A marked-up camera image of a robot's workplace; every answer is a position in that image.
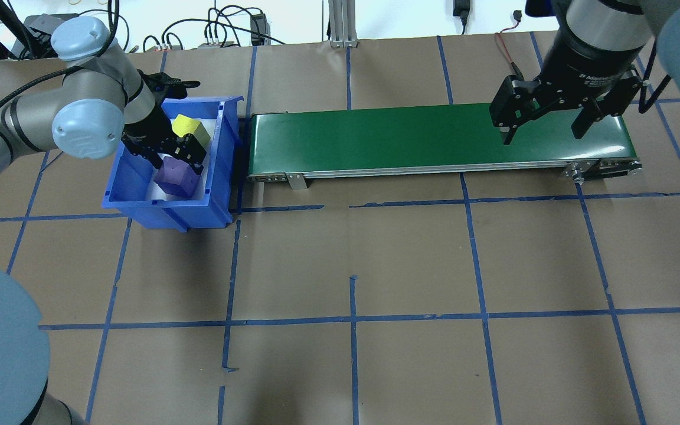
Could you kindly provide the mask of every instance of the red wire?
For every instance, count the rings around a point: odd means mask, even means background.
[[[516,24],[513,27],[503,28],[502,30],[500,30],[500,32],[495,32],[495,35],[497,35],[497,38],[500,39],[500,43],[502,43],[502,48],[505,49],[505,54],[508,56],[508,61],[510,63],[513,63],[513,58],[511,57],[511,53],[508,51],[508,47],[505,46],[505,41],[502,39],[502,33],[505,32],[505,31],[515,30],[516,27],[518,27],[518,24],[520,24],[520,23],[521,22],[516,22]]]

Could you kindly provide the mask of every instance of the conveyor belt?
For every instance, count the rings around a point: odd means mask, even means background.
[[[587,179],[639,169],[620,117],[594,124],[582,140],[558,111],[522,126],[509,146],[488,104],[398,107],[254,116],[251,181],[565,167]]]

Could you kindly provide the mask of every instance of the brown paper floor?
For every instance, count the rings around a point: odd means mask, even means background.
[[[505,35],[527,76],[552,33]],[[491,35],[130,56],[238,112],[490,102]],[[0,97],[61,67],[0,62]],[[35,88],[48,89],[49,81]],[[224,229],[146,230],[110,161],[0,177],[0,269],[51,339],[50,391],[96,425],[680,423],[680,98],[625,115],[645,172],[234,186]]]

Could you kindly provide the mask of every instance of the blue plastic bin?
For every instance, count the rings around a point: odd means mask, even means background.
[[[181,113],[190,118],[216,119],[214,134],[208,147],[208,168],[200,197],[184,201],[148,200],[148,188],[156,170],[150,162],[134,156],[119,145],[114,165],[106,184],[102,207],[116,208],[144,228],[224,228],[232,223],[230,175],[232,175],[238,137],[238,97],[189,97],[167,99],[162,110],[175,118]]]

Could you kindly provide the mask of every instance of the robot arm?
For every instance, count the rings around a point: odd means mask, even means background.
[[[680,88],[680,0],[551,0],[560,29],[531,81],[503,80],[489,113],[505,145],[518,127],[553,110],[582,108],[582,138],[605,116],[622,114],[643,81],[632,65],[654,33],[666,71]]]
[[[186,97],[186,88],[197,81],[143,75],[116,41],[94,56],[108,36],[94,17],[70,19],[57,28],[54,50],[69,67],[81,69],[67,75],[59,89],[16,97],[0,109],[0,173],[20,156],[54,148],[78,158],[102,158],[120,141],[157,169],[159,153],[168,153],[200,172],[205,150],[192,136],[178,138],[160,107],[164,97]]]

